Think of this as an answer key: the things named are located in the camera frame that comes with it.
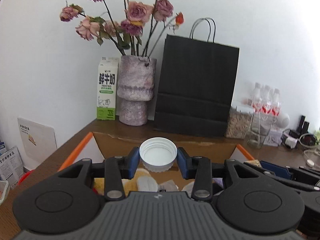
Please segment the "white bottle cap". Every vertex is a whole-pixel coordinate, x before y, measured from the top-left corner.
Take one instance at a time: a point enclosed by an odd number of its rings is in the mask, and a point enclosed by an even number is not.
[[[173,165],[177,157],[175,144],[161,137],[155,137],[144,141],[139,149],[143,165],[149,171],[167,171]]]

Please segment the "green label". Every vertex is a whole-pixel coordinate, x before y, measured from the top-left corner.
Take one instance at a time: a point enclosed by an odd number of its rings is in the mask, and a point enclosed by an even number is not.
[[[99,92],[103,94],[113,94],[112,90],[99,90]]]
[[[115,120],[116,109],[108,107],[97,107],[97,119],[99,120]]]

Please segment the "black paper bag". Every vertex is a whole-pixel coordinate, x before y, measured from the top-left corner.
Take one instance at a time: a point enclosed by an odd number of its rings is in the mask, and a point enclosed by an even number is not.
[[[155,129],[204,137],[223,136],[238,58],[239,48],[167,35]]]

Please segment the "textured purple vase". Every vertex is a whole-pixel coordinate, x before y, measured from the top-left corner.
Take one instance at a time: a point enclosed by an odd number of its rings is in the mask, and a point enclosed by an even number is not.
[[[122,98],[119,120],[139,126],[148,121],[147,101],[154,96],[156,59],[126,55],[121,57],[117,95]]]
[[[146,124],[148,121],[147,102],[122,99],[120,104],[119,121],[132,126]]]

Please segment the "white sign board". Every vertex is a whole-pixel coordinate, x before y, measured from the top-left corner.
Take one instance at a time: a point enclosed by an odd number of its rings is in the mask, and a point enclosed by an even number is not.
[[[57,150],[54,129],[18,118],[20,135],[26,155],[39,164]]]

